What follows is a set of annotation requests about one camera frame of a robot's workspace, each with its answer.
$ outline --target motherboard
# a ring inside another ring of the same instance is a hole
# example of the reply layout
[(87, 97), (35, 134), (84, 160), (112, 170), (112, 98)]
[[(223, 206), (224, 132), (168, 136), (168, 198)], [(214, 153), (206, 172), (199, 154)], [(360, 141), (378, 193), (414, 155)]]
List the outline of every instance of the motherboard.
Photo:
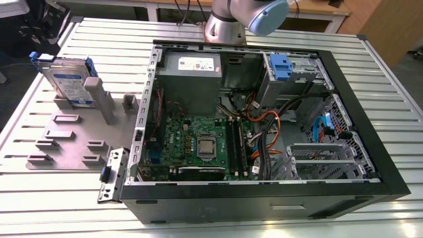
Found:
[(252, 124), (240, 118), (168, 117), (164, 147), (161, 152), (149, 152), (151, 165), (143, 174), (151, 180), (167, 181), (181, 170), (187, 174), (210, 170), (223, 180), (248, 180), (246, 141), (251, 132)]

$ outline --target expansion slot bracket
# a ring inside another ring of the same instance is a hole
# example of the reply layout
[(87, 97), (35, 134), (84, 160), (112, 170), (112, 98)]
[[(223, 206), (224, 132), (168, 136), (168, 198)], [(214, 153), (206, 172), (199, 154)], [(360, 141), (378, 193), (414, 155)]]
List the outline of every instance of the expansion slot bracket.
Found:
[(129, 151), (120, 148), (111, 151), (107, 165), (101, 170), (101, 188), (97, 203), (121, 203), (120, 192), (124, 185)]

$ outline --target aluminum work surface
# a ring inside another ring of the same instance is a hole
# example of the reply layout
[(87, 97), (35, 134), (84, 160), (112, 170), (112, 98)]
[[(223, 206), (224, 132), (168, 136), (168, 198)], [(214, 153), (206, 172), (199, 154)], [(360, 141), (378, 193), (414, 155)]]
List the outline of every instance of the aluminum work surface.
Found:
[[(113, 98), (141, 96), (153, 39), (203, 41), (193, 25), (85, 18), (71, 24), (61, 56), (89, 55)], [(331, 50), (411, 195), (334, 220), (143, 225), (123, 204), (97, 205), (97, 171), (31, 171), (55, 92), (39, 75), (0, 135), (0, 235), (43, 237), (423, 237), (423, 119), (398, 80), (355, 36), (278, 31), (250, 45)]]

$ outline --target green circuit board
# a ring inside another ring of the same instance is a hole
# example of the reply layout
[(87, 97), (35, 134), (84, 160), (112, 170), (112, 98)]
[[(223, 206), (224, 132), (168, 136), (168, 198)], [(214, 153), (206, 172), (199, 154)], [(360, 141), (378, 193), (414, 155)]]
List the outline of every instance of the green circuit board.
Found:
[[(227, 145), (227, 119), (214, 118), (168, 118), (161, 150), (160, 166), (207, 166), (226, 168), (226, 180), (250, 180), (248, 166), (238, 174), (230, 172), (230, 157)], [(250, 122), (243, 123), (244, 133), (252, 130)], [(215, 140), (215, 157), (197, 156), (197, 139), (210, 137)]]

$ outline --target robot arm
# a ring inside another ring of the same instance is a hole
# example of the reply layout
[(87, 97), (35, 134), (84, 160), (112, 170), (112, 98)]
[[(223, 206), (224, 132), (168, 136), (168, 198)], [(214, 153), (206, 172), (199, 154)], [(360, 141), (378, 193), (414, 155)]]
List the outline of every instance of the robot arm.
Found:
[(288, 15), (287, 0), (214, 0), (206, 25), (208, 42), (242, 44), (244, 27), (259, 36), (271, 34)]

